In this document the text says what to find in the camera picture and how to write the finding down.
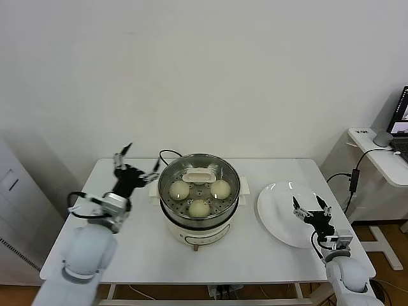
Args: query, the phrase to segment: white table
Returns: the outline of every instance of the white table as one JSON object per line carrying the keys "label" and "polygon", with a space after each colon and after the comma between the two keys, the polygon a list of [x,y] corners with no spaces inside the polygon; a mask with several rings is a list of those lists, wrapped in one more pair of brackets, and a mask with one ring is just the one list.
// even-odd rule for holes
{"label": "white table", "polygon": [[[153,167],[155,159],[128,159],[143,170]],[[227,159],[248,180],[251,194],[239,206],[229,233],[219,242],[193,252],[167,230],[160,206],[153,205],[149,187],[136,189],[133,209],[120,233],[118,248],[102,277],[109,284],[272,284],[326,282],[322,262],[314,251],[290,247],[269,234],[256,216],[255,204],[262,188],[272,182],[292,181],[315,190],[333,207],[332,224],[350,230],[352,257],[375,276],[366,252],[349,221],[311,159]],[[103,194],[115,183],[112,160],[100,159],[83,191]],[[61,249],[74,228],[84,220],[68,217],[40,277],[47,279],[62,260]]]}
{"label": "white table", "polygon": [[[348,131],[348,135],[363,152],[372,149],[392,149],[391,147],[382,148],[377,146],[373,142],[373,139],[377,133],[369,128],[351,128]],[[365,211],[359,209],[359,207],[366,206],[364,205],[364,201],[370,201],[370,197],[374,197],[375,191],[380,190],[383,185],[389,183],[395,187],[408,187],[408,163],[400,156],[394,155],[392,152],[381,151],[373,151],[367,153],[366,156],[381,173],[382,178],[371,180],[371,182],[369,182],[362,192],[360,192],[354,199],[356,209],[349,217],[350,223],[353,223],[362,214],[364,214]],[[376,203],[377,205],[381,204],[381,202],[378,201],[371,201],[371,209],[375,208],[372,205],[373,203]],[[404,229],[408,230],[408,222],[402,226],[401,230],[403,231]],[[400,260],[379,227],[370,226],[370,230],[377,241],[362,242],[364,249],[367,252],[383,252],[394,270],[403,270]]]}

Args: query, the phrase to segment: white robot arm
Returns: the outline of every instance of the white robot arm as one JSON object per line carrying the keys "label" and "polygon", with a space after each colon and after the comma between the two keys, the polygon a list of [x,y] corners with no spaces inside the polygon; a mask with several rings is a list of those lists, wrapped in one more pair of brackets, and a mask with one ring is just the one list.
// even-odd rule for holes
{"label": "white robot arm", "polygon": [[353,239],[348,230],[335,231],[329,224],[332,219],[331,207],[316,196],[322,210],[307,211],[300,207],[296,198],[293,197],[293,213],[303,222],[314,227],[317,233],[317,243],[322,248],[320,253],[314,249],[326,266],[327,279],[333,286],[337,298],[337,306],[384,306],[375,297],[370,285],[369,274],[366,269],[350,257],[350,242]]}
{"label": "white robot arm", "polygon": [[[148,174],[123,163],[130,146],[114,156],[114,174],[118,181],[111,192],[102,198],[82,192],[69,194],[68,210],[75,217],[87,219],[88,225],[75,229],[62,251],[64,259],[42,285],[33,306],[92,305],[103,272],[115,254],[117,241],[113,234],[120,231],[131,210],[129,198],[133,190],[158,177],[159,160]],[[91,215],[80,215],[76,213],[79,207],[71,206],[72,196],[97,203],[99,208]]]}

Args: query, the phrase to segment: black cable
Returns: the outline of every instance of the black cable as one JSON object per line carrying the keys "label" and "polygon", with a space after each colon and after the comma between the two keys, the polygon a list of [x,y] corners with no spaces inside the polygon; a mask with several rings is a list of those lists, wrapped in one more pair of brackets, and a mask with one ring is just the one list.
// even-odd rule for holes
{"label": "black cable", "polygon": [[356,166],[357,170],[358,170],[358,167],[359,167],[361,161],[363,160],[364,156],[366,156],[368,153],[373,152],[373,151],[395,151],[395,150],[394,149],[371,149],[371,150],[368,150],[368,151],[364,152],[364,154],[360,157],[360,160],[357,163],[357,166]]}
{"label": "black cable", "polygon": [[353,198],[354,193],[350,193],[350,197],[349,200],[347,201],[347,206],[346,209],[344,210],[344,213],[346,213],[349,209],[350,203],[351,203],[351,199]]}
{"label": "black cable", "polygon": [[376,285],[377,287],[379,287],[381,289],[381,291],[382,291],[382,296],[381,297],[384,298],[384,301],[382,300],[382,298],[379,298],[377,295],[375,295],[375,297],[377,297],[380,301],[384,302],[384,304],[385,304],[385,302],[386,302],[386,299],[384,297],[384,293],[385,293],[388,300],[390,301],[390,306],[393,305],[393,302],[391,301],[390,295],[388,294],[388,292],[385,290],[384,286],[379,281],[377,281],[375,279],[370,279],[370,284],[371,284],[371,287],[373,288],[373,290],[375,289],[373,285]]}
{"label": "black cable", "polygon": [[[72,193],[69,193],[68,196],[67,196],[67,198],[66,198],[68,208],[71,208],[71,207],[73,207],[73,205],[74,205],[74,204],[72,204],[72,202],[71,202],[72,196],[80,196],[81,198],[84,198],[85,195],[86,195],[86,194],[83,193],[83,192],[81,192],[81,191],[74,191],[74,192],[72,192]],[[80,214],[77,214],[76,212],[71,212],[71,213],[72,213],[75,217],[80,218],[80,219],[103,219],[103,218],[111,217],[110,214],[103,214],[103,215],[80,215]]]}
{"label": "black cable", "polygon": [[159,157],[160,157],[160,159],[162,160],[162,162],[164,162],[164,163],[166,164],[166,166],[168,166],[168,163],[164,160],[164,158],[163,158],[162,155],[161,155],[163,152],[171,152],[171,153],[174,153],[174,154],[176,154],[176,155],[178,155],[178,156],[180,156],[180,157],[183,156],[183,155],[181,155],[180,153],[178,153],[177,151],[174,151],[174,150],[168,150],[168,149],[161,150],[161,151],[159,152]]}
{"label": "black cable", "polygon": [[331,247],[325,247],[324,245],[322,245],[321,243],[320,243],[320,241],[317,241],[317,244],[322,248],[322,249],[325,249],[325,250],[333,250]]}
{"label": "black cable", "polygon": [[384,289],[384,287],[382,287],[382,290],[384,290],[385,295],[387,296],[388,300],[390,301],[390,306],[393,306],[393,302],[391,301],[391,297],[390,297],[390,295],[388,294],[388,292]]}
{"label": "black cable", "polygon": [[331,177],[329,177],[329,178],[327,179],[326,183],[329,183],[329,181],[330,181],[333,177],[337,177],[337,176],[339,176],[339,175],[344,175],[345,177],[351,177],[351,174],[350,174],[350,173],[336,173],[336,174],[333,174]]}
{"label": "black cable", "polygon": [[313,241],[314,234],[317,234],[317,231],[314,231],[314,232],[313,232],[313,234],[312,234],[312,236],[311,236],[311,238],[310,238],[310,242],[312,242],[313,249],[316,251],[317,255],[319,256],[319,259],[323,259],[323,255],[319,252],[319,250],[317,249],[317,247],[314,245],[314,241]]}

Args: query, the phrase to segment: white wall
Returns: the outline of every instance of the white wall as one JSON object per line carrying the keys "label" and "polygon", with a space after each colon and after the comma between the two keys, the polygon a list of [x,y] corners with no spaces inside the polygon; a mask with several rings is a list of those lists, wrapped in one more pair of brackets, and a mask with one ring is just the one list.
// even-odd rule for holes
{"label": "white wall", "polygon": [[61,207],[134,142],[312,157],[408,79],[408,2],[0,0],[0,129]]}

